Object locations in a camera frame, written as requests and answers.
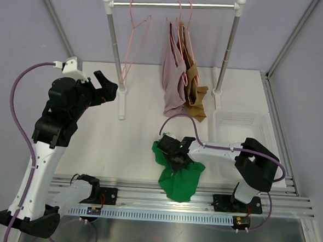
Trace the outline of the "green tank top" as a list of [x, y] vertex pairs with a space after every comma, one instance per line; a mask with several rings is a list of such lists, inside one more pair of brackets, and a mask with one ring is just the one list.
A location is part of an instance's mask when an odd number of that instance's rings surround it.
[[154, 141], [152, 151], [157, 164], [164, 167], [160, 174], [158, 183], [165, 191], [167, 198], [185, 203], [191, 200], [198, 187], [198, 183], [205, 166], [199, 162], [193, 162], [177, 172], [174, 172], [164, 154], [157, 148], [159, 141]]

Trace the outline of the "mauve pink tank top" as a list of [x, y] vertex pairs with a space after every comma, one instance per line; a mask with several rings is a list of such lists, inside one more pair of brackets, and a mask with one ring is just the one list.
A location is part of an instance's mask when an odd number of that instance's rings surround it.
[[164, 110], [166, 117], [184, 112], [184, 74], [186, 65], [175, 39], [174, 26], [168, 24], [168, 37], [164, 54], [161, 85], [164, 90]]

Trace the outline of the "pink hanger of mauve top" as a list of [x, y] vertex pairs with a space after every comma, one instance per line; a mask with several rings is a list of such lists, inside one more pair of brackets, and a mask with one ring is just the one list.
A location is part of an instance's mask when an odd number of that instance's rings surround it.
[[183, 89], [183, 87], [186, 88], [188, 86], [188, 73], [190, 64], [192, 63], [191, 56], [188, 53], [188, 43], [186, 39], [186, 32], [189, 34], [188, 28], [192, 19], [192, 11], [188, 25], [185, 25], [181, 20], [183, 5], [179, 1], [178, 4], [180, 7], [180, 14], [176, 19], [176, 23], [174, 24], [171, 20], [166, 18], [166, 22], [168, 23], [169, 39], [165, 61], [163, 63], [163, 75], [165, 77], [166, 73], [170, 73], [170, 78], [174, 78], [174, 75], [176, 75], [178, 80], [178, 88]]

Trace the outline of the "pink hanger of green top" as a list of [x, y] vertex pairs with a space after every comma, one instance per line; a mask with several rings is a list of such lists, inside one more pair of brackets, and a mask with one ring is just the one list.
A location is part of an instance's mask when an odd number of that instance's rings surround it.
[[134, 8], [134, 0], [130, 2], [130, 8], [129, 8], [132, 30], [131, 30], [127, 52], [125, 55], [124, 67], [122, 68], [122, 72], [121, 72], [120, 81], [123, 84], [125, 84], [127, 76], [136, 60], [136, 56], [139, 53], [141, 45], [143, 44], [146, 38], [146, 35], [148, 33], [148, 30], [152, 21], [152, 16], [149, 14], [143, 20], [140, 20], [139, 22], [135, 22], [134, 15], [133, 15], [133, 8]]

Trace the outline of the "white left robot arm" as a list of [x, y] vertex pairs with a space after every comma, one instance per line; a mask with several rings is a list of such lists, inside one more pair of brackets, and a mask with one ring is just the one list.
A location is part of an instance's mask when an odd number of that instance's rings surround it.
[[81, 201], [95, 203], [99, 199], [99, 179], [82, 174], [49, 204], [46, 203], [55, 170], [78, 129], [80, 117], [89, 107], [116, 98], [118, 85], [109, 81], [101, 71], [95, 71], [94, 76], [101, 85], [98, 89], [90, 78], [73, 79], [67, 75], [53, 81], [33, 135], [25, 137], [31, 157], [22, 184], [8, 209], [0, 211], [0, 224], [7, 229], [14, 228], [47, 239], [71, 207]]

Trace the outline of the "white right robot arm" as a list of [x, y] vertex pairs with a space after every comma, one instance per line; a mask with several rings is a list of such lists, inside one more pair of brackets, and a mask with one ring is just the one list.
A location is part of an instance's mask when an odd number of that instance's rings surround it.
[[174, 173], [186, 170], [189, 164], [205, 162], [229, 165], [239, 172], [241, 180], [231, 195], [214, 195], [213, 206], [217, 212], [261, 214], [258, 193], [270, 192], [272, 184], [278, 182], [275, 174], [281, 165], [279, 159], [253, 138], [221, 146], [195, 137], [179, 141], [165, 134], [158, 141], [157, 149]]

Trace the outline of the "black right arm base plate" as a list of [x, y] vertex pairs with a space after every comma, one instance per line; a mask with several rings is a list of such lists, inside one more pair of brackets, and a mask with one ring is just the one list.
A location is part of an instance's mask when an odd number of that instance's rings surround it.
[[262, 204], [260, 197], [253, 197], [252, 200], [248, 203], [242, 203], [232, 195], [226, 194], [214, 194], [212, 201], [212, 206], [214, 207], [215, 212], [226, 212], [226, 213], [244, 213], [244, 214], [262, 214]]

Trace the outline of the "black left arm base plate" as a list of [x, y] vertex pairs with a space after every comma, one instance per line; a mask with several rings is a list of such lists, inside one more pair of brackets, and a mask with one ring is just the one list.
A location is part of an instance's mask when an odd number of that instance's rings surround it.
[[102, 204], [104, 205], [116, 205], [118, 196], [117, 188], [110, 187], [100, 187], [98, 190], [95, 190], [94, 195], [90, 198], [90, 203], [92, 204]]

